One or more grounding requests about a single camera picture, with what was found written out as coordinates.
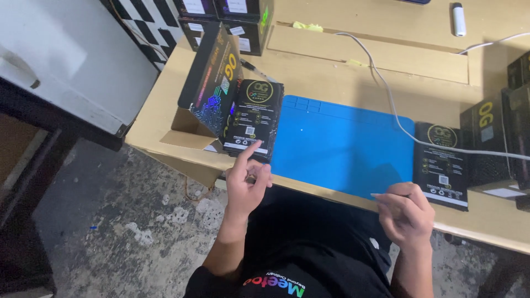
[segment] black and white checkered wall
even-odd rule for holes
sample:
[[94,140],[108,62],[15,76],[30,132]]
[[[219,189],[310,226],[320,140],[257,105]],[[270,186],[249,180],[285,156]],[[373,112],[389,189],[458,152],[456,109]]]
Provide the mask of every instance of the black and white checkered wall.
[[133,36],[139,42],[145,56],[162,70],[176,42],[183,35],[177,23],[179,14],[173,0],[109,1],[113,2],[127,27],[134,30]]

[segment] desk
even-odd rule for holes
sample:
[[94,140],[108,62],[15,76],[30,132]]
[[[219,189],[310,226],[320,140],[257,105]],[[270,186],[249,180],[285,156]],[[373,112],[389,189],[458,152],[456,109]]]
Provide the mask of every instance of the desk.
[[[466,108],[494,96],[506,85],[506,66],[530,49],[521,37],[468,56],[453,54],[469,45],[530,31],[524,0],[462,1],[467,36],[451,33],[450,2],[421,6],[389,0],[276,1],[273,26],[262,57],[243,56],[285,85],[285,94],[390,112],[386,90],[367,66],[348,66],[348,59],[368,64],[349,32],[366,42],[381,74],[392,88],[397,112],[414,121],[459,127]],[[294,21],[324,27],[324,33],[294,29]],[[230,168],[227,155],[161,143],[171,127],[195,53],[182,39],[153,87],[126,142],[184,174],[211,186]],[[258,79],[245,70],[245,78]],[[275,184],[344,204],[376,211],[373,201],[285,177]],[[530,254],[530,213],[513,201],[469,191],[469,212],[436,209],[437,230]]]

